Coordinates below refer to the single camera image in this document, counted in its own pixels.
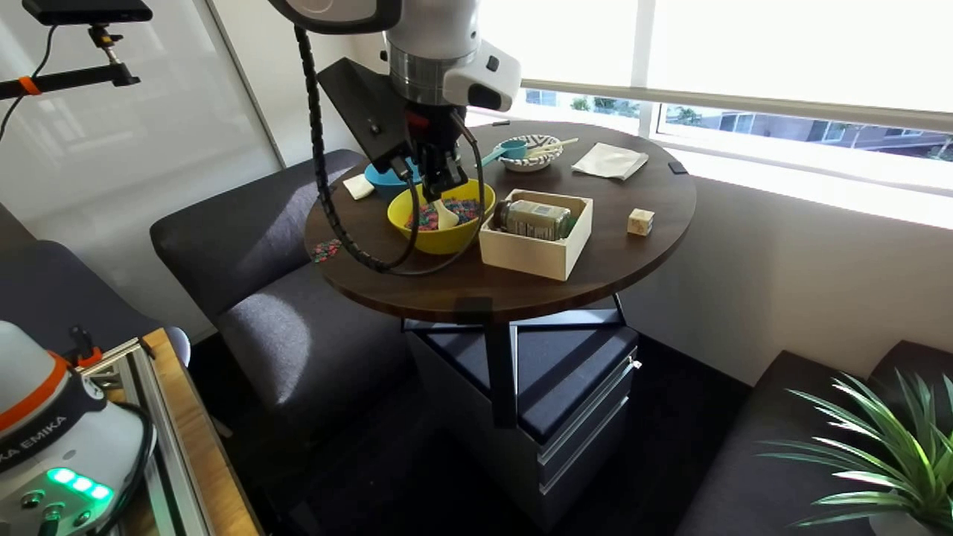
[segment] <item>round wooden table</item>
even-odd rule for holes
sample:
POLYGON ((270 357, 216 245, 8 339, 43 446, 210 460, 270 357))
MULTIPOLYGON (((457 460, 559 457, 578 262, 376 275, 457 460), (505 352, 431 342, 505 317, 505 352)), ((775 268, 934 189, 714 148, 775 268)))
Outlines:
MULTIPOLYGON (((575 311, 606 299, 652 268, 657 268, 688 232, 696 193, 684 168, 657 143, 623 132, 575 123, 510 123, 472 132, 480 153, 515 135, 575 137, 572 147, 541 172, 505 172, 504 163, 481 169, 484 181, 504 201, 513 189, 575 193, 591 201, 591 235, 565 282, 504 271, 480 262, 480 248, 451 266, 405 277, 373 271, 346 251, 320 262, 323 279, 343 294, 380 314, 423 323, 465 323, 484 324, 492 396, 496 425, 515 422, 515 320, 575 311), (645 153, 648 162, 627 181, 606 181, 572 172, 594 143, 645 153), (638 239, 624 232, 630 210, 655 212, 652 235, 638 239)), ((475 172, 472 154, 457 143, 465 169, 475 172)), ((352 201, 346 189, 334 189, 334 205, 349 235, 376 259, 395 259, 405 239, 386 224, 386 196, 352 201)), ((320 205, 311 210, 303 232, 306 248, 334 241, 320 205)), ((426 268, 438 259, 413 254, 401 268, 426 268)))

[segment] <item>black chair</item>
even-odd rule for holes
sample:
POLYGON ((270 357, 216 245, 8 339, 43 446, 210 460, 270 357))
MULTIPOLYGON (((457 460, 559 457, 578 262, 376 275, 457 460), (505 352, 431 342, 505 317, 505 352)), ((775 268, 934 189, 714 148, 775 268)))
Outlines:
MULTIPOLYGON (((362 169, 326 153, 326 180, 362 169)), ((151 224, 151 248, 222 338, 256 396, 319 442, 411 373, 399 320, 334 293, 301 241, 314 202, 297 163, 151 224)))

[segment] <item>table leg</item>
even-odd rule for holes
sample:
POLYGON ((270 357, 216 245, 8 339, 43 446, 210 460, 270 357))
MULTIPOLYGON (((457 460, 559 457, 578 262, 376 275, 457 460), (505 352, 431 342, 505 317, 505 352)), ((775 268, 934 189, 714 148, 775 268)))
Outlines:
POLYGON ((518 421, 518 324, 496 323, 484 327, 484 366, 495 425, 513 428, 518 421))

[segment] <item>potted plant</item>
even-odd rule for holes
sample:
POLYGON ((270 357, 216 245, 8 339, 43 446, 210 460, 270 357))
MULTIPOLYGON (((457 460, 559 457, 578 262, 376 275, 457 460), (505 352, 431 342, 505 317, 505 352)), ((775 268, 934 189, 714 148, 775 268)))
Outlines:
POLYGON ((953 382, 943 394, 931 394, 919 376, 898 376, 898 406, 891 408, 855 376, 833 378, 833 391, 848 403, 831 403, 803 391, 791 391, 819 413, 831 418, 831 428, 846 439, 816 436, 810 442, 769 442, 772 460, 806 463, 831 469, 836 480, 858 482, 855 492, 836 492, 816 501, 827 515, 800 522, 800 528, 867 519, 907 515, 922 533, 953 533, 953 428, 941 428, 937 403, 953 411, 953 382))

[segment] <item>green light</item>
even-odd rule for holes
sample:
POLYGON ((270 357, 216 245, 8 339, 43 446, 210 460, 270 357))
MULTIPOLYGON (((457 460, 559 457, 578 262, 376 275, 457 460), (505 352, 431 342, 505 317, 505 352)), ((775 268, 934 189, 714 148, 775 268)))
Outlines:
POLYGON ((76 475, 67 470, 67 469, 49 469, 48 478, 49 478, 52 482, 70 482, 76 475))
POLYGON ((90 492, 90 498, 107 501, 107 498, 109 498, 109 488, 107 488, 107 486, 94 486, 94 488, 90 492))
POLYGON ((85 488, 93 488, 93 480, 76 478, 76 480, 70 482, 70 488, 73 488, 73 492, 85 492, 85 488))

